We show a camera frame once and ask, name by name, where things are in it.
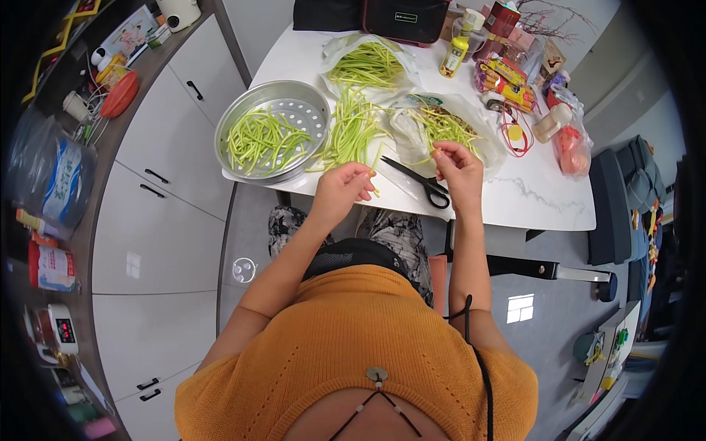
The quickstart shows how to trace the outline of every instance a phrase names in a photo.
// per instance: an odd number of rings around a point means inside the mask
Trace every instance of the cabinet door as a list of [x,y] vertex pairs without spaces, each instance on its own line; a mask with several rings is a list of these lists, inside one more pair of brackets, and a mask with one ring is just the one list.
[[203,360],[216,339],[216,298],[216,291],[94,294],[95,336],[113,400],[158,386]]
[[195,370],[196,366],[192,366],[161,385],[115,403],[115,409],[133,441],[181,439],[174,423],[174,397],[179,385]]
[[225,109],[245,92],[215,16],[193,32],[169,65],[214,127]]
[[116,160],[225,221],[233,183],[221,175],[214,134],[177,76],[165,67],[130,122]]
[[113,163],[93,245],[96,294],[214,291],[225,222]]

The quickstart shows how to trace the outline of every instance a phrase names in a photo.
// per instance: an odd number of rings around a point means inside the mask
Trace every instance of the black scissors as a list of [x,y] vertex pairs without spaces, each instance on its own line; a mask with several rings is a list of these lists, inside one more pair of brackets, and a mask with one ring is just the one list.
[[399,162],[396,162],[394,159],[390,159],[386,156],[383,156],[380,159],[382,159],[386,164],[389,164],[391,167],[419,182],[424,187],[426,198],[429,199],[429,203],[431,203],[434,207],[443,210],[451,204],[447,196],[448,190],[446,190],[446,187],[439,185],[436,182],[436,178],[425,178],[417,173],[414,173],[412,170],[408,169]]

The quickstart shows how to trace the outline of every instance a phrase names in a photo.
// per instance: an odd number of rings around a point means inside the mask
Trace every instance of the digital display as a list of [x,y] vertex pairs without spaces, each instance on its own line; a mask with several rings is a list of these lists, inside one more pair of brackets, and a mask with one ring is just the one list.
[[71,320],[68,318],[57,318],[56,328],[59,330],[61,343],[76,343],[76,338],[73,336],[73,329],[71,328]]

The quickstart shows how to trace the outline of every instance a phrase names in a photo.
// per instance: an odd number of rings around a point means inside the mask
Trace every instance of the white marble table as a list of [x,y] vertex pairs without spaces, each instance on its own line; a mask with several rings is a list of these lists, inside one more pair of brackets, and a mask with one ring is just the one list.
[[[330,32],[293,31],[290,26],[280,36],[275,46],[263,61],[251,87],[273,80],[298,80],[311,84],[324,92],[330,108],[335,108],[335,96],[328,92],[318,69],[323,60],[323,45],[334,35]],[[497,121],[498,114],[483,107],[480,94],[471,82],[472,64],[463,65],[453,79],[438,73],[438,67],[446,53],[448,43],[439,40],[429,48],[407,47],[417,59],[422,90],[435,93],[457,93],[477,107],[477,111],[491,121]],[[543,114],[547,113],[546,105]],[[534,123],[528,116],[527,122]],[[393,140],[386,141],[391,147]],[[379,139],[371,145],[369,157],[374,157]],[[393,152],[386,155],[396,157]],[[271,186],[275,190],[313,195],[321,173],[306,173],[287,182]],[[237,180],[227,171],[223,175]],[[396,185],[378,174],[373,183],[381,191],[380,198],[373,197],[365,205],[387,208],[420,215],[452,219],[453,211],[441,211],[426,203],[418,203]],[[551,144],[535,142],[532,149],[522,158],[508,154],[505,164],[497,175],[483,185],[483,221],[485,224],[509,226],[521,229],[587,231],[596,227],[596,214],[593,205],[591,183],[588,178],[571,181],[562,176]]]

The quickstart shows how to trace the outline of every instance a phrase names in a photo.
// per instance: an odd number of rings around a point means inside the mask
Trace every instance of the orange knit top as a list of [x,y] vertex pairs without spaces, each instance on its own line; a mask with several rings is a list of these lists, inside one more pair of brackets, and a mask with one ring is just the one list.
[[[281,440],[325,395],[375,390],[370,367],[388,371],[385,392],[423,411],[451,440],[484,440],[487,401],[473,349],[397,273],[375,265],[301,284],[239,355],[200,370],[176,390],[184,441]],[[523,440],[537,414],[537,376],[519,358],[479,352],[493,388],[495,440]]]

